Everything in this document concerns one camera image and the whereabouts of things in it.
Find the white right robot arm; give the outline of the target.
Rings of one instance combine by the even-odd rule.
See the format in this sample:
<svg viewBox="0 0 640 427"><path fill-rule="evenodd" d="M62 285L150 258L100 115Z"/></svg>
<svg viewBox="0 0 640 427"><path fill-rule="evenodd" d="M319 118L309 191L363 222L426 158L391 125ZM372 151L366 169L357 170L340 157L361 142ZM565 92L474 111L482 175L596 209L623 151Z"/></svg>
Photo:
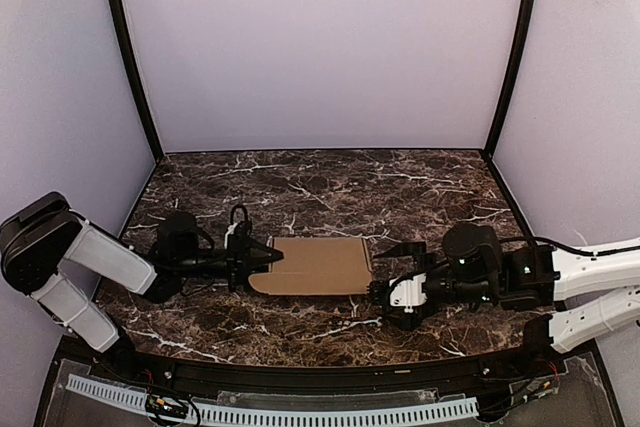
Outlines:
<svg viewBox="0 0 640 427"><path fill-rule="evenodd" d="M529 352L568 353L638 320L638 241L577 248L536 236L517 240L521 248L506 252L508 239L492 227L458 223L443 236L440 253L423 242L399 243L381 258L409 257L414 271L371 282L368 295L384 317L414 330L445 304L525 311L598 293L582 306L527 322L523 347Z"/></svg>

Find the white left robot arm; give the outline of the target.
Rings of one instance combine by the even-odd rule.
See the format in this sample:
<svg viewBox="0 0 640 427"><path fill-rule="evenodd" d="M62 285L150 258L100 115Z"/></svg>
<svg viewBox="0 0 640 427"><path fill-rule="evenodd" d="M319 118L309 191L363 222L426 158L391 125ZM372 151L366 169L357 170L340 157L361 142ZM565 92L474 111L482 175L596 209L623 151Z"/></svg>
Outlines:
<svg viewBox="0 0 640 427"><path fill-rule="evenodd" d="M63 273L62 263L81 265L156 304L180 294L189 278L223 280L234 290L284 254L252 238L245 206L232 210L242 218L231 220L222 247L193 214L176 211L157 226L155 243L142 255L50 192L2 222L2 276L94 351L127 349L127 335Z"/></svg>

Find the brown cardboard box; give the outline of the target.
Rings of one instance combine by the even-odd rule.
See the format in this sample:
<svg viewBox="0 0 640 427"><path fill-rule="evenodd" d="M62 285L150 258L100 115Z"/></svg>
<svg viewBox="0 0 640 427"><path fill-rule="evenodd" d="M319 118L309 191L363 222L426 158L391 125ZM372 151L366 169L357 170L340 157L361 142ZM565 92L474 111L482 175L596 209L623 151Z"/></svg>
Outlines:
<svg viewBox="0 0 640 427"><path fill-rule="evenodd" d="M276 237L284 257L265 273L248 277L251 288L270 296L364 295L373 280L366 241L358 237Z"/></svg>

